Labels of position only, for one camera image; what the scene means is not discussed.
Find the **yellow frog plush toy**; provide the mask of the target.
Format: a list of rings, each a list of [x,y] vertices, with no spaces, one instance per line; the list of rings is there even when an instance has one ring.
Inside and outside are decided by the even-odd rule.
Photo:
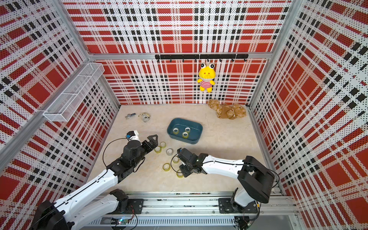
[[[200,91],[207,91],[211,93],[213,90],[213,86],[215,85],[214,79],[216,76],[216,72],[214,70],[215,64],[210,63],[206,65],[205,63],[201,63],[200,71],[198,73],[199,79],[197,83],[199,83]]]

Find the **brown plush bear toy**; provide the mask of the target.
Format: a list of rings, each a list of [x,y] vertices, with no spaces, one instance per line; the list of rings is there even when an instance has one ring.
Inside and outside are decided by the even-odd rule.
[[[240,104],[220,104],[218,100],[209,99],[208,106],[216,111],[217,117],[220,119],[234,120],[246,116],[246,109]]]

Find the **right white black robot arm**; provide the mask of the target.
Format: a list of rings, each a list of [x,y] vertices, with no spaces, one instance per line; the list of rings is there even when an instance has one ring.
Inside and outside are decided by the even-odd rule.
[[[188,149],[180,148],[177,150],[177,157],[182,162],[179,169],[184,177],[195,173],[237,179],[242,189],[235,190],[233,200],[241,207],[254,201],[263,204],[269,202],[277,174],[252,156],[246,156],[244,160],[227,160],[205,153],[196,155]]]

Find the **small green circuit board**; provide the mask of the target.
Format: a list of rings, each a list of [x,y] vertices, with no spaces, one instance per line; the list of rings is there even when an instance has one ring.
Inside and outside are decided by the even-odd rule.
[[[127,225],[130,222],[130,219],[122,219],[122,218],[111,218],[111,225]]]

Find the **black hook rail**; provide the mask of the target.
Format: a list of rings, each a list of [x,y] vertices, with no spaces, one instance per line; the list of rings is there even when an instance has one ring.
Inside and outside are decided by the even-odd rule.
[[[155,55],[156,60],[189,60],[189,59],[248,59],[249,54],[175,54],[175,55]]]

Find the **small metal blue keychain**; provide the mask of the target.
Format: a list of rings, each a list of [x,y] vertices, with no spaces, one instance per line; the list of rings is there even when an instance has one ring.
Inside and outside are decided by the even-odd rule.
[[[130,119],[130,118],[134,117],[135,115],[136,115],[136,113],[127,114],[127,115],[125,116],[125,118],[126,118],[126,119]]]

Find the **teal plastic storage box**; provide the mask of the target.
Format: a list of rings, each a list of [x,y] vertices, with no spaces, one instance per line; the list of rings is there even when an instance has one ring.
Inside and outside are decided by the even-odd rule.
[[[177,135],[174,135],[172,132],[175,127],[179,128],[180,130],[179,134]],[[191,131],[189,133],[189,137],[187,139],[184,139],[182,137],[182,133],[185,132],[186,127],[191,128]],[[193,145],[199,142],[202,132],[203,132],[203,126],[200,123],[186,120],[183,118],[174,118],[167,127],[167,134],[172,139],[179,140],[179,141],[193,144]]]

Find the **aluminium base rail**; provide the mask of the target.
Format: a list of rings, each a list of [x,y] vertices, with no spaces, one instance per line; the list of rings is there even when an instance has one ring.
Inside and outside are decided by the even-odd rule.
[[[302,230],[301,218],[290,196],[273,191],[267,204],[252,202],[245,208],[231,203],[231,192],[136,192],[129,193],[131,208],[125,213],[105,214],[87,229],[213,229]],[[127,225],[111,225],[111,218],[130,219]]]

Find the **yellow tape roll bottom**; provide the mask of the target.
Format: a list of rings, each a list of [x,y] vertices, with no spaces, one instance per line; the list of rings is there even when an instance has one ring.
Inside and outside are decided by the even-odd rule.
[[[178,172],[176,173],[176,175],[177,175],[177,177],[178,177],[178,178],[184,178],[184,175],[182,174],[182,172],[181,172],[181,171],[178,171]]]

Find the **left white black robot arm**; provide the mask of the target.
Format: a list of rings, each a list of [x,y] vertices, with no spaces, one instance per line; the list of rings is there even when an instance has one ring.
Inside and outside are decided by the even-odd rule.
[[[159,146],[158,135],[140,141],[137,131],[130,131],[127,145],[119,158],[87,184],[54,202],[44,201],[37,207],[31,230],[79,230],[96,218],[115,211],[119,204],[127,203],[127,195],[116,189],[104,198],[92,201],[106,190],[136,172],[145,156]]]

